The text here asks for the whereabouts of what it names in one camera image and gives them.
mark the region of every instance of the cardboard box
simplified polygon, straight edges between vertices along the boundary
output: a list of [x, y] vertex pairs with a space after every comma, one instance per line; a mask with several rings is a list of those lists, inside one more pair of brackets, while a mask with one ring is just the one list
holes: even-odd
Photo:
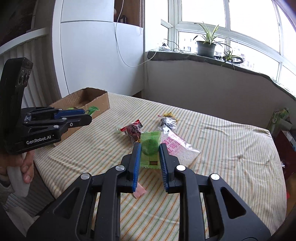
[[[94, 88], [85, 88], [78, 90], [58, 101], [51, 104], [56, 109], [69, 109], [69, 108], [77, 108], [84, 109], [87, 111], [89, 107], [95, 106], [99, 110], [95, 111], [91, 117], [94, 119], [107, 109], [110, 109], [108, 92], [100, 89]], [[72, 135], [75, 131], [79, 130], [81, 127], [69, 128], [66, 133], [62, 135], [62, 140], [54, 145], [57, 146], [62, 141], [66, 140], [70, 135]]]

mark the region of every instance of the white cabinet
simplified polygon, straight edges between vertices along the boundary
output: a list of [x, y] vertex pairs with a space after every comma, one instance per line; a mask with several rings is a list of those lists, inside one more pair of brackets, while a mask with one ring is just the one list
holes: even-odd
[[[143, 65], [130, 68], [119, 56], [113, 22], [61, 23], [62, 62], [69, 93], [85, 87], [134, 95], [144, 88]], [[143, 29], [118, 23], [120, 53], [130, 66], [143, 62]]]
[[61, 22], [107, 21], [113, 22], [113, 0], [64, 0]]

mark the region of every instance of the windowsill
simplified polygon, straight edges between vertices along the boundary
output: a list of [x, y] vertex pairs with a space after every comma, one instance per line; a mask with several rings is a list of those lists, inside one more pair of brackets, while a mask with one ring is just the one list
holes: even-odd
[[[147, 59], [152, 58], [154, 54], [155, 54], [155, 51], [149, 51], [147, 54]], [[192, 53], [166, 52], [166, 51], [157, 51], [155, 56], [151, 59], [151, 61], [173, 61], [173, 60], [191, 60], [196, 62], [206, 62], [209, 64], [218, 65], [218, 66], [221, 66], [221, 64], [223, 63], [223, 61], [218, 59], [208, 58], [208, 57], [204, 57], [204, 56], [200, 56]], [[234, 65], [235, 67], [235, 70], [234, 70], [233, 65], [230, 63], [225, 63], [222, 67], [232, 69], [233, 71], [240, 71], [247, 74], [262, 76], [263, 78], [266, 78], [269, 81], [271, 81], [277, 88], [279, 88], [280, 90], [288, 94], [292, 99], [296, 100], [296, 97], [292, 93], [290, 93], [287, 89], [280, 86], [277, 82], [272, 80], [266, 74], [254, 72], [252, 70], [242, 68], [238, 65]]]

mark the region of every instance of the striped bedsheet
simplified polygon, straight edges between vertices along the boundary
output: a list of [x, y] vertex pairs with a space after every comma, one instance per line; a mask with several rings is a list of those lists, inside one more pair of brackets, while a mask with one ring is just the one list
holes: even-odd
[[[81, 173], [104, 173], [131, 152], [129, 138], [117, 133], [117, 126], [140, 119], [143, 131], [153, 131], [158, 125], [157, 114], [172, 111], [178, 119], [177, 134], [201, 151], [189, 168], [206, 176], [218, 173], [271, 233], [282, 224], [286, 187], [269, 131], [129, 96], [109, 93], [109, 100], [110, 109], [90, 126], [57, 147], [36, 151], [36, 166], [54, 197]], [[165, 193], [159, 170], [141, 169], [139, 183], [147, 191], [139, 199], [121, 194], [121, 239], [178, 240], [179, 195]], [[205, 232], [208, 236], [206, 218]]]

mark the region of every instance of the candy wrapper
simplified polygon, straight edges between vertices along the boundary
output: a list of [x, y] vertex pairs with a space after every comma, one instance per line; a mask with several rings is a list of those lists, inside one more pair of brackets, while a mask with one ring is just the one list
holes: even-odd
[[159, 128], [161, 130], [163, 130], [164, 126], [167, 126], [171, 130], [175, 130], [177, 128], [177, 119], [174, 117], [172, 112], [169, 112], [164, 115], [158, 115], [158, 118], [160, 119]]
[[141, 135], [140, 167], [160, 169], [159, 144], [160, 131], [144, 132]]
[[129, 138], [131, 139], [132, 143], [139, 142], [141, 138], [140, 129], [143, 127], [140, 120], [136, 120], [135, 122], [129, 124], [128, 126], [125, 126], [121, 129], [119, 129], [121, 132], [127, 134]]
[[167, 126], [163, 127], [160, 143], [165, 143], [168, 153], [178, 157], [180, 164], [186, 167], [189, 167], [200, 154], [200, 150], [193, 148]]
[[145, 194], [145, 193], [146, 193], [145, 188], [143, 188], [143, 187], [141, 186], [141, 184], [138, 183], [138, 184], [137, 184], [136, 191], [133, 193], [133, 196], [134, 196], [135, 198], [139, 198], [140, 196], [142, 196], [142, 195]]

